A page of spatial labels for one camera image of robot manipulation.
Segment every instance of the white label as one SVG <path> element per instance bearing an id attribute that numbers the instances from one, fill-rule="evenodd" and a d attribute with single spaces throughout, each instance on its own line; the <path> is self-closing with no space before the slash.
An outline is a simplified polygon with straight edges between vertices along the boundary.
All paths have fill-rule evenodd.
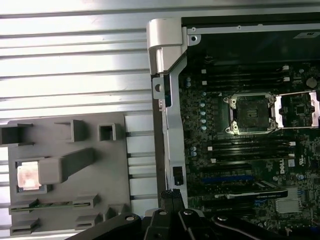
<path id="1" fill-rule="evenodd" d="M 289 159 L 289 160 L 288 160 L 288 166 L 289 166 L 290 168 L 295 167 L 295 166 L 296 166 L 295 160 L 294 160 L 294 159 Z"/>
<path id="2" fill-rule="evenodd" d="M 280 160 L 280 174 L 285 174 L 285 160 Z"/>
<path id="3" fill-rule="evenodd" d="M 312 39 L 320 35 L 320 31 L 301 32 L 294 39 Z"/>

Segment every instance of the capacitor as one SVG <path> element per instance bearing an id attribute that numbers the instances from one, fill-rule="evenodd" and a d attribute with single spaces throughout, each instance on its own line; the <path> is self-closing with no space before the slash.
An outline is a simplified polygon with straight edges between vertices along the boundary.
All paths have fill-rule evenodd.
<path id="1" fill-rule="evenodd" d="M 305 176 L 302 175 L 302 174 L 299 174 L 299 173 L 297 173 L 295 176 L 296 176 L 296 178 L 297 178 L 298 180 L 303 180 L 303 179 L 305 179 Z"/>
<path id="2" fill-rule="evenodd" d="M 314 79 L 313 77 L 308 78 L 308 80 L 305 82 L 305 84 L 309 87 L 314 89 L 317 85 L 318 82 L 316 79 Z"/>

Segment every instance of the blue pcie slot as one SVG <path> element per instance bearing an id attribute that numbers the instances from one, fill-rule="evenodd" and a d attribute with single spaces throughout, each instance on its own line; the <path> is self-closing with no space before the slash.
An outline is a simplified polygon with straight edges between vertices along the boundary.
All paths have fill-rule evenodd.
<path id="1" fill-rule="evenodd" d="M 204 184 L 214 184 L 221 182 L 236 182 L 236 181 L 251 181 L 254 180 L 254 176 L 251 175 L 238 175 L 238 176 L 219 176 L 219 177 L 205 177 L 201 181 Z"/>

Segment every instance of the ribbed metal surface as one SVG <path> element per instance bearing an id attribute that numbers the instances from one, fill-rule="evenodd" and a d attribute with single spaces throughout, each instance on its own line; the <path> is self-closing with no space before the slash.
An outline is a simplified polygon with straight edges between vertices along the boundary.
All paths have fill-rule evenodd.
<path id="1" fill-rule="evenodd" d="M 19 118 L 125 112 L 132 207 L 143 215 L 145 209 L 157 207 L 148 21 L 281 13 L 285 7 L 286 12 L 315 12 L 320 11 L 318 4 L 318 0 L 2 0 L 0 124 Z M 6 149 L 0 148 L 2 204 L 9 201 L 7 160 Z M 8 210 L 0 208 L 1 213 L 0 224 L 9 224 Z M 7 235 L 7 230 L 0 230 L 0 238 Z"/>

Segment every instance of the motherboard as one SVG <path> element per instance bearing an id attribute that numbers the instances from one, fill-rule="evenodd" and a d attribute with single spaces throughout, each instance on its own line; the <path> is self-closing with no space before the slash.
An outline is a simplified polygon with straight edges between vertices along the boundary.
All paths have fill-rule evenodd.
<path id="1" fill-rule="evenodd" d="M 188 207 L 287 233 L 320 226 L 320 62 L 179 76 Z"/>

